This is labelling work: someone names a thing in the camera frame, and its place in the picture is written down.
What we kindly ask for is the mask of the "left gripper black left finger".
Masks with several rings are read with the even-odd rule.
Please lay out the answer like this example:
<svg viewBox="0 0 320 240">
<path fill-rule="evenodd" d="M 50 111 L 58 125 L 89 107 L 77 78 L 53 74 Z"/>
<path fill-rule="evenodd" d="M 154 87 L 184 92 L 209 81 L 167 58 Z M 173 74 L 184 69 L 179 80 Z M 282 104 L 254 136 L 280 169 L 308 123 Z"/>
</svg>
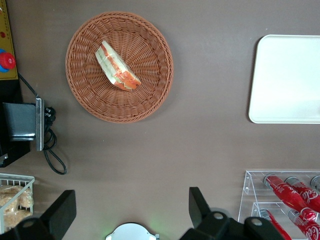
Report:
<svg viewBox="0 0 320 240">
<path fill-rule="evenodd" d="M 75 190 L 65 190 L 40 216 L 39 240 L 62 240 L 77 215 Z"/>
</svg>

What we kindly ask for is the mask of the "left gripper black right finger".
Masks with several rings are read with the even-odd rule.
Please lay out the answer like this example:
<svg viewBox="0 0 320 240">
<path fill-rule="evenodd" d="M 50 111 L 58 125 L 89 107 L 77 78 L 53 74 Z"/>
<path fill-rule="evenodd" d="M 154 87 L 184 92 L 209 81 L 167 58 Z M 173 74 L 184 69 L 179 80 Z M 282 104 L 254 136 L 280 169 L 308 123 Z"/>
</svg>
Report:
<svg viewBox="0 0 320 240">
<path fill-rule="evenodd" d="M 229 218 L 221 210 L 211 210 L 198 187 L 189 188 L 188 211 L 195 240 L 222 240 Z"/>
</svg>

